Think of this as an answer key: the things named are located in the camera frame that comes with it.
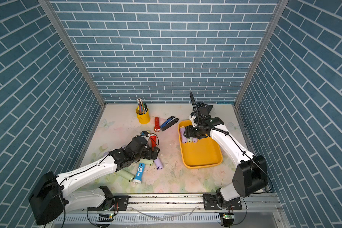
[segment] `red flashlight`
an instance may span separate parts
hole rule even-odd
[[[152,142],[152,148],[155,147],[155,146],[157,146],[157,144],[156,144],[156,138],[157,138],[157,137],[156,137],[155,135],[153,135],[153,136],[151,136],[150,138],[151,138],[150,141]]]
[[[159,132],[160,130],[160,119],[155,117],[155,132]]]

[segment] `yellow tray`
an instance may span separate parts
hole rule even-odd
[[[198,139],[197,143],[181,143],[180,127],[192,125],[190,120],[179,123],[179,142],[184,165],[189,169],[214,167],[222,163],[219,144],[211,137]]]

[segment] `yellow pencil holder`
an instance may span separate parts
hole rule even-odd
[[[136,114],[137,114],[137,118],[138,118],[138,121],[139,123],[141,124],[148,124],[150,122],[150,113],[147,112],[145,114],[139,114],[139,110],[138,110],[138,107],[136,108]]]

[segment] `stapler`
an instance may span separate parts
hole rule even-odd
[[[174,125],[175,123],[177,123],[179,121],[178,118],[175,118],[174,116],[170,116],[161,126],[161,130],[164,131],[166,129],[168,129],[169,127],[171,127],[172,125]]]

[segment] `metal frame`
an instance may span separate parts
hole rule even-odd
[[[99,101],[101,107],[105,107],[105,101],[102,98],[99,90],[97,89],[94,81],[92,80],[85,64],[83,63],[81,57],[76,51],[75,46],[73,45],[71,39],[69,38],[64,26],[62,25],[59,17],[57,16],[52,4],[49,0],[38,0],[39,4],[43,8],[44,12],[46,13],[48,19],[52,23],[53,27],[55,28],[57,34],[61,38],[62,42],[64,43],[65,47],[67,48],[68,52],[70,53],[71,57],[75,61],[77,67],[80,69],[82,76],[85,78],[86,82],[90,86],[91,91],[95,94],[97,100]]]
[[[80,155],[79,155],[79,157],[78,157],[78,159],[77,159],[77,161],[76,161],[76,163],[75,163],[74,169],[78,169],[78,168],[80,167],[81,162],[82,162],[82,159],[84,158],[85,153],[86,153],[87,149],[89,148],[89,145],[90,145],[90,143],[91,143],[91,140],[93,139],[93,136],[94,136],[94,134],[95,134],[96,128],[98,127],[99,122],[100,122],[100,120],[101,120],[101,117],[102,117],[102,115],[103,115],[103,113],[104,113],[104,111],[105,111],[105,107],[106,107],[106,105],[105,105],[104,107],[101,108],[100,113],[99,113],[99,115],[98,115],[98,117],[96,118],[96,121],[95,121],[95,123],[94,123],[94,126],[93,126],[93,128],[91,129],[90,134],[89,134],[89,136],[87,137],[86,142],[85,142],[85,144],[84,144],[83,147],[82,147],[82,150],[81,150],[81,152],[80,152]]]
[[[249,151],[255,154],[255,150],[251,141],[251,138],[249,137],[249,134],[246,129],[246,125],[244,124],[244,121],[241,116],[241,112],[238,107],[233,106],[234,113],[236,114],[238,125],[240,126],[244,141],[246,142],[246,146]]]
[[[119,211],[121,219],[115,220],[111,224],[150,224],[160,222],[210,222],[218,221],[219,218],[210,216],[219,216],[220,212],[227,212],[228,210],[204,210],[203,193],[165,193],[165,194],[127,194],[129,197],[128,207],[126,211]],[[278,228],[288,228],[283,217],[283,209],[280,201],[275,193],[255,194],[244,198],[249,212],[273,212]],[[245,212],[246,208],[242,203],[242,210],[236,212]],[[140,213],[146,213],[150,216],[156,216],[162,219],[150,219],[144,216],[145,220],[132,220]],[[106,212],[89,212],[91,221]],[[167,216],[174,215],[173,219],[167,219]],[[63,222],[63,215],[60,215],[54,224],[61,224]],[[88,223],[86,218],[86,208],[68,212],[66,214],[66,224]]]
[[[248,84],[251,81],[253,74],[256,71],[257,65],[259,64],[261,57],[263,53],[265,52],[268,42],[270,41],[272,37],[272,34],[276,28],[276,25],[278,24],[278,21],[280,20],[280,17],[285,9],[287,2],[288,0],[280,0],[277,4],[274,14],[272,15],[271,21],[268,24],[267,29],[265,31],[264,37],[262,38],[260,46],[256,52],[256,56],[253,59],[251,66],[249,67],[246,78],[244,79],[242,83],[242,87],[237,95],[236,101],[234,102],[235,106],[238,106],[241,103],[243,95],[246,92],[246,89],[248,87]]]

